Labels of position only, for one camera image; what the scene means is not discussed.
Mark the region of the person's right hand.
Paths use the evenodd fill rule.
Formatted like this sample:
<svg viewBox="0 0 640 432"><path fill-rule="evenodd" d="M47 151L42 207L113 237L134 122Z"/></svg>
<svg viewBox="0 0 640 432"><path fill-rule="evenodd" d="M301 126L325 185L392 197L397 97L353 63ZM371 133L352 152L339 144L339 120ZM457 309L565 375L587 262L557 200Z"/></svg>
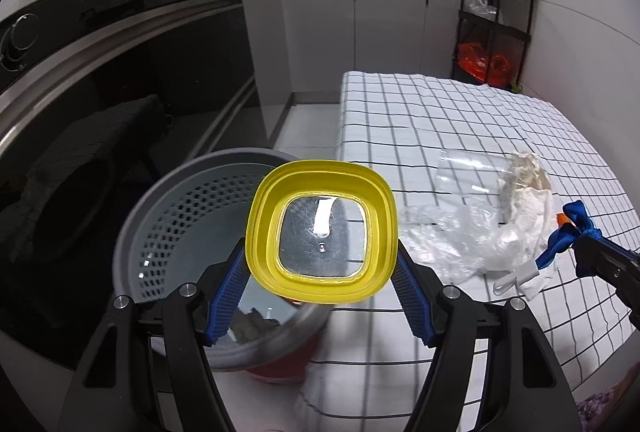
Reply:
<svg viewBox="0 0 640 432"><path fill-rule="evenodd" d="M583 431L639 430L639 371L628 372L621 382L577 403Z"/></svg>

